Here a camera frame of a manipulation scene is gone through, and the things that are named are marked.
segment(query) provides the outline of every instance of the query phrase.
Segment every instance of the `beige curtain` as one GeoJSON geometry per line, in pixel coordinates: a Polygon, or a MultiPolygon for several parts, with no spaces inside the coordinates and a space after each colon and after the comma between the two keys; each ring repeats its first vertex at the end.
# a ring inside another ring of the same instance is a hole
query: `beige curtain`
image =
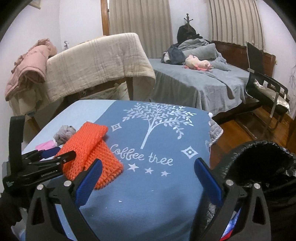
{"type": "Polygon", "coordinates": [[[110,0],[109,16],[110,34],[138,34],[148,58],[173,43],[169,0],[110,0]]]}
{"type": "Polygon", "coordinates": [[[255,0],[210,0],[215,41],[264,49],[260,17],[255,0]]]}

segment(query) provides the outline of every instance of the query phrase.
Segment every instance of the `white wall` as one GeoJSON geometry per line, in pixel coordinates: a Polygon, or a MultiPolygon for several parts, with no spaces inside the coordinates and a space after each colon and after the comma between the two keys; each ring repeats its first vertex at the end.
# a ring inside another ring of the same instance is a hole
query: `white wall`
{"type": "Polygon", "coordinates": [[[186,14],[189,14],[190,25],[204,39],[210,39],[212,17],[210,15],[209,0],[169,0],[170,16],[172,20],[173,43],[177,43],[179,27],[186,23],[186,14]]]}
{"type": "MultiPolygon", "coordinates": [[[[4,89],[11,75],[10,71],[17,58],[26,53],[39,39],[50,38],[58,51],[61,51],[59,5],[60,0],[42,0],[40,10],[32,6],[25,7],[0,42],[0,89],[2,90],[0,98],[0,166],[8,157],[9,120],[13,115],[8,102],[4,99],[4,89]]],[[[26,126],[25,139],[29,142],[31,138],[31,130],[26,126]]]]}
{"type": "Polygon", "coordinates": [[[103,35],[100,0],[61,0],[59,19],[63,49],[103,35]]]}
{"type": "Polygon", "coordinates": [[[288,88],[288,94],[292,98],[291,116],[294,117],[296,86],[292,86],[289,81],[291,70],[296,65],[296,43],[277,13],[263,0],[257,0],[256,3],[265,39],[265,51],[274,54],[277,60],[274,79],[288,88]]]}

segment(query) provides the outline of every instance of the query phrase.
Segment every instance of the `metal bolt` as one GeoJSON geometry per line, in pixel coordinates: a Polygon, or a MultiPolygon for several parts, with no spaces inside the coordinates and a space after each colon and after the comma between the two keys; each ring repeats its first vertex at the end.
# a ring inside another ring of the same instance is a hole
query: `metal bolt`
{"type": "Polygon", "coordinates": [[[69,180],[64,182],[65,187],[69,187],[71,184],[72,184],[72,182],[69,180]]]}
{"type": "Polygon", "coordinates": [[[256,189],[260,189],[260,184],[255,183],[255,184],[254,184],[254,187],[255,187],[256,189]]]}
{"type": "Polygon", "coordinates": [[[42,184],[39,184],[39,185],[37,186],[37,189],[38,189],[38,190],[42,190],[43,187],[44,187],[44,186],[43,186],[42,184]]]}
{"type": "Polygon", "coordinates": [[[226,184],[228,185],[228,186],[232,186],[234,183],[233,183],[233,181],[232,180],[226,180],[226,184]]]}

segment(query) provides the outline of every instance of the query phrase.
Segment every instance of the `trash bin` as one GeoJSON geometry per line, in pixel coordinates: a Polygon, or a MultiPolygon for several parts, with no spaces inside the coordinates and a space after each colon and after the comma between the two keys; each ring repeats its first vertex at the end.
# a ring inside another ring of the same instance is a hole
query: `trash bin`
{"type": "MultiPolygon", "coordinates": [[[[260,183],[271,222],[272,241],[296,240],[296,155],[275,142],[257,140],[242,144],[225,155],[214,171],[246,190],[260,183]]],[[[192,227],[198,240],[217,208],[204,194],[192,227]]]]}

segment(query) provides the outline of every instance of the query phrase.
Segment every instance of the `orange knitted cloth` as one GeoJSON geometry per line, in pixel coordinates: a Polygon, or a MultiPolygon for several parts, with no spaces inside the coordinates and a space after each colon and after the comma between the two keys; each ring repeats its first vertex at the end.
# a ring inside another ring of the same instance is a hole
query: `orange knitted cloth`
{"type": "Polygon", "coordinates": [[[103,172],[95,189],[106,186],[122,172],[122,163],[115,158],[102,140],[107,131],[108,127],[106,126],[86,122],[64,144],[57,156],[71,150],[76,152],[76,158],[63,166],[63,172],[69,180],[74,180],[81,171],[87,170],[96,158],[102,161],[103,172]]]}

